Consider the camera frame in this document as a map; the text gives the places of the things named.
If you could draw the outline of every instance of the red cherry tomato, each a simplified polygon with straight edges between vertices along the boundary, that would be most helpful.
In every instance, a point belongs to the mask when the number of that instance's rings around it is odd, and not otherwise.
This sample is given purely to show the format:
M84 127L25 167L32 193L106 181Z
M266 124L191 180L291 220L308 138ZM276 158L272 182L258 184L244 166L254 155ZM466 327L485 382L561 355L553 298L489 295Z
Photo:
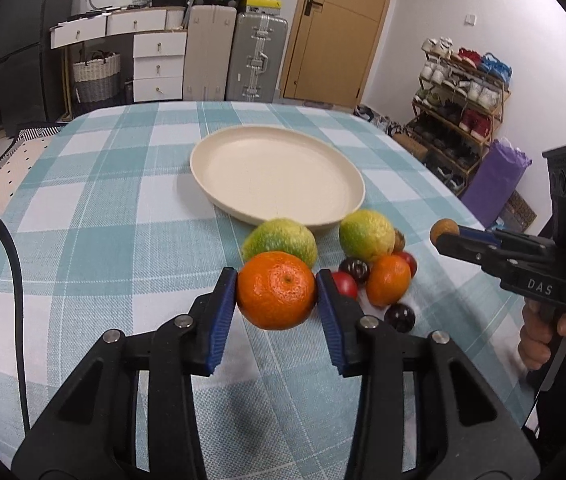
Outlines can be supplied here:
M332 279L341 294L354 298L355 300L357 299L359 287L357 286L357 282L354 281L354 278L347 272L341 272L340 270L332 272Z
M402 257L407 262L407 264L410 266L410 273L412 274L412 277L414 277L417 269L416 260L414 259L414 256L412 256L412 254L410 253L406 253L405 251L396 253L396 255Z

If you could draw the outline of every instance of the silver suitcase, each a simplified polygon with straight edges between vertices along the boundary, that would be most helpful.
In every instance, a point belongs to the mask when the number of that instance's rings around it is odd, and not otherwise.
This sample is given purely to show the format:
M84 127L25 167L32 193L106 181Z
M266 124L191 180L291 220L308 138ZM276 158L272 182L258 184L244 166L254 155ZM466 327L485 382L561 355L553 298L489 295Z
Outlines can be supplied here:
M236 17L228 101L271 103L287 38L287 21L268 14L241 12Z
M236 9L194 6L188 20L183 101L222 101L225 96Z

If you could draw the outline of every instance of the tablecloth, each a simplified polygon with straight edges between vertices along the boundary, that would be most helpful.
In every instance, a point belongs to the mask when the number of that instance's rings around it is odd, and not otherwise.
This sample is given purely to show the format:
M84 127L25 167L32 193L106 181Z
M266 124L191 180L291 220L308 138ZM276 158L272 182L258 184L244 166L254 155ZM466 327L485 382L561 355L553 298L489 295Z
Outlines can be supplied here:
M310 134L361 170L363 206L391 219L419 264L404 299L417 314L413 333L450 333L522 422L532 398L519 383L516 356L521 298L478 267L439 256L428 240L440 218L479 227L468 210L396 142L359 118L227 102L140 104L79 117L52 138L14 193L2 218L23 267L32 422L102 332L154 330L210 291L222 267L242 266L239 248L252 227L212 206L188 163L202 137L237 124ZM317 244L314 270L337 266L343 258L337 230L317 236ZM5 463L24 436L13 327L12 282L0 246ZM223 361L213 377L193 378L193 389L211 479L343 477L359 380L340 378L330 365L316 313L292 330L264 332L236 310ZM147 377L140 392L138 462L147 467ZM410 402L406 406L410 427L414 413ZM413 438L407 438L405 463L413 454Z

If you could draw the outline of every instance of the wooden door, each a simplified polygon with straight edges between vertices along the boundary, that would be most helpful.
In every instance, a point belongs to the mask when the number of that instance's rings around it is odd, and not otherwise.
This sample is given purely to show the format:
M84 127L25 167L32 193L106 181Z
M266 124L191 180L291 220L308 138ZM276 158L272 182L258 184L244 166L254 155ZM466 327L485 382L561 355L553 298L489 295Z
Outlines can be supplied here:
M353 107L387 0L305 0L284 97Z

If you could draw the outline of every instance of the black cable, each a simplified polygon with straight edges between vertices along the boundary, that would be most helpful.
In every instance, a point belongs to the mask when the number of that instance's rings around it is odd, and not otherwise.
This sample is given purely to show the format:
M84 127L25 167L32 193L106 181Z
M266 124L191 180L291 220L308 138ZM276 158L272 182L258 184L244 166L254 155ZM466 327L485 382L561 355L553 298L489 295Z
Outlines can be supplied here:
M0 242L5 248L10 270L12 271L12 282L14 286L14 343L16 347L16 376L18 378L18 396L20 397L20 411L23 416L23 430L25 434L29 431L28 393L25 383L25 359L23 356L23 275L20 270L20 262L16 245L12 235L0 219Z

